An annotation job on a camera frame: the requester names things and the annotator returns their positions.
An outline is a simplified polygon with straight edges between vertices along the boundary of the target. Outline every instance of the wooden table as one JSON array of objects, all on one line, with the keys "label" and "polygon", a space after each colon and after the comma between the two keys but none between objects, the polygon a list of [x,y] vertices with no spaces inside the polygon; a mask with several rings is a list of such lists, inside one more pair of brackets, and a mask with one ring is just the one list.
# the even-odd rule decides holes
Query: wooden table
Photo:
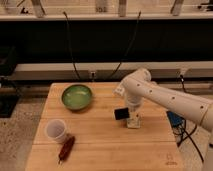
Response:
[{"label": "wooden table", "polygon": [[[140,171],[183,170],[165,109],[146,99],[140,109],[140,129],[127,129],[116,121],[114,109],[124,100],[113,93],[118,83],[82,83],[91,88],[93,102],[72,112],[61,102],[62,92],[72,83],[52,84],[41,116],[26,171]],[[58,164],[61,145],[44,135],[46,123],[65,120],[76,143],[67,161]]]}]

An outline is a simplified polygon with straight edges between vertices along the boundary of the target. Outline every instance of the bowl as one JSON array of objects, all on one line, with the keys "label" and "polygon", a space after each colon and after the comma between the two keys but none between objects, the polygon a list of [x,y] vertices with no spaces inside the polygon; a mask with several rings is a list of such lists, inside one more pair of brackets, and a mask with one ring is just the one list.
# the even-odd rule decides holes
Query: bowl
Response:
[{"label": "bowl", "polygon": [[66,88],[62,94],[63,104],[71,110],[86,108],[92,101],[92,91],[82,84],[74,84]]}]

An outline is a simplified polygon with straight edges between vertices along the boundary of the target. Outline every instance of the electrical outlet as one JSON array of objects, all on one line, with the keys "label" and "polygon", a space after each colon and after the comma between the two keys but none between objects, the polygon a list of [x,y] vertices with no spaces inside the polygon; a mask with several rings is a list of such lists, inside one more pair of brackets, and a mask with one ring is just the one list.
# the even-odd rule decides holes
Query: electrical outlet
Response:
[{"label": "electrical outlet", "polygon": [[97,78],[97,71],[96,70],[90,70],[89,71],[89,79],[94,81]]}]

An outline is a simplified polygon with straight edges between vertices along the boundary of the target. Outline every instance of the gray floor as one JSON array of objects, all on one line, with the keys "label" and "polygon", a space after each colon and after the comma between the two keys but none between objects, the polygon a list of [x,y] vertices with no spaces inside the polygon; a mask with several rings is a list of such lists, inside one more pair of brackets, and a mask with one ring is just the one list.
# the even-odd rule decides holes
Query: gray floor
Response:
[{"label": "gray floor", "polygon": [[[44,107],[48,88],[36,95],[25,93],[19,100],[10,119],[0,119],[0,170],[23,171],[29,155],[36,128]],[[188,122],[187,130],[193,128]],[[202,154],[205,154],[209,133],[198,128],[192,136]],[[199,171],[201,160],[189,140],[180,146],[186,171]]]}]

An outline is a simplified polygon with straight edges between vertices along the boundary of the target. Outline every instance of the paper cup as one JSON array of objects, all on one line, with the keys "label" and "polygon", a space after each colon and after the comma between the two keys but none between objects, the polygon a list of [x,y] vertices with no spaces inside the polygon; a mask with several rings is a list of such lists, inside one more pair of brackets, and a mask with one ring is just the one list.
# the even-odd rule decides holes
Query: paper cup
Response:
[{"label": "paper cup", "polygon": [[65,142],[67,138],[65,122],[61,119],[50,120],[45,127],[45,134],[57,143]]}]

